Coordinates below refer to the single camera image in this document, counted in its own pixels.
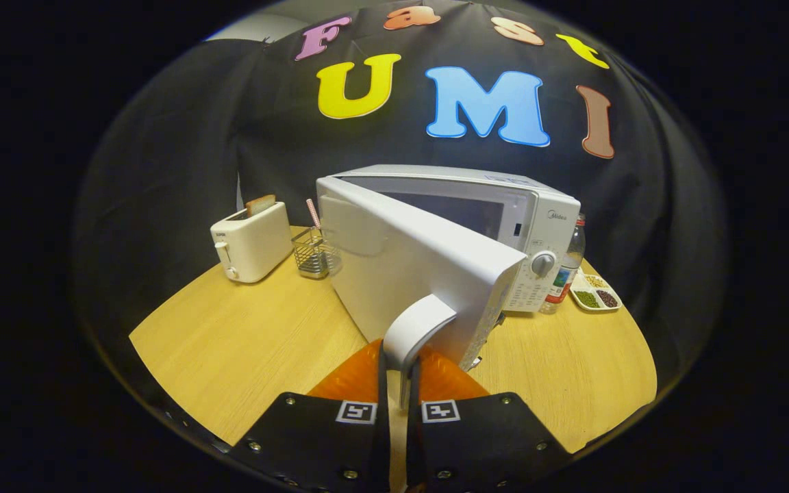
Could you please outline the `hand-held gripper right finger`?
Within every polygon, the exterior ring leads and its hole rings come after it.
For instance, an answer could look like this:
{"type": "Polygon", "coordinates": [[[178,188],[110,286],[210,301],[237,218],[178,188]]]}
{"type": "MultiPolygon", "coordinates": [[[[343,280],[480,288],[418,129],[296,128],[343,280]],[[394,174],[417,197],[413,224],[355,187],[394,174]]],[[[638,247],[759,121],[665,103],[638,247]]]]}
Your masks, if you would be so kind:
{"type": "Polygon", "coordinates": [[[522,397],[423,349],[410,371],[410,492],[528,492],[573,461],[522,397]]]}

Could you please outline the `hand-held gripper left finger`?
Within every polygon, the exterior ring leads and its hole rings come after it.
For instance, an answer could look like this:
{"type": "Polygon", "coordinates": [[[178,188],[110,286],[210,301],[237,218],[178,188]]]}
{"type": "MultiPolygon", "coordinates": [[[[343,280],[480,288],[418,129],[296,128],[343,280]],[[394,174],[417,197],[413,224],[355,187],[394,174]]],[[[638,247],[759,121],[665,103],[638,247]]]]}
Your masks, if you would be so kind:
{"type": "Polygon", "coordinates": [[[386,390],[381,340],[375,340],[309,392],[276,396],[229,455],[285,489],[388,492],[386,390]]]}

